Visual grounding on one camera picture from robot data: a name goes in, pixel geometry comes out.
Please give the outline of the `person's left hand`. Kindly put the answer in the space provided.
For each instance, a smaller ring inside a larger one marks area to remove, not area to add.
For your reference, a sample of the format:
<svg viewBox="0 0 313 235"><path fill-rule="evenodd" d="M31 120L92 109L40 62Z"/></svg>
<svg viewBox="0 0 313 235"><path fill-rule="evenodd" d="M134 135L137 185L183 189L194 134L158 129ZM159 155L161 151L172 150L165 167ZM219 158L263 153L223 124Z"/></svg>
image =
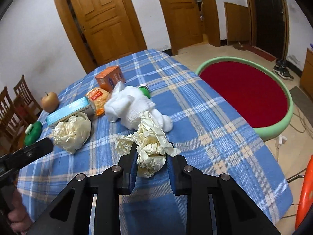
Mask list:
<svg viewBox="0 0 313 235"><path fill-rule="evenodd" d="M12 230L20 234L27 234L33 222L22 203L21 195L17 189L13 192L12 205L14 209L8 214Z"/></svg>

